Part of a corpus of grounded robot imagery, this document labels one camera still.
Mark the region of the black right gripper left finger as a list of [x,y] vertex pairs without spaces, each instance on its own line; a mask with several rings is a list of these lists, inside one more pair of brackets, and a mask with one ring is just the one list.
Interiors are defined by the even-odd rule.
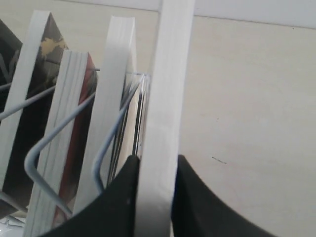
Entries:
[[80,213],[43,237],[132,237],[139,158],[131,155],[113,182]]

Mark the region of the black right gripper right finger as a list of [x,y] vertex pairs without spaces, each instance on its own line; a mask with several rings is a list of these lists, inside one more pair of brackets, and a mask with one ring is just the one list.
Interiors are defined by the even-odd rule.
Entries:
[[178,156],[171,220],[176,237],[272,236],[220,200],[183,155]]

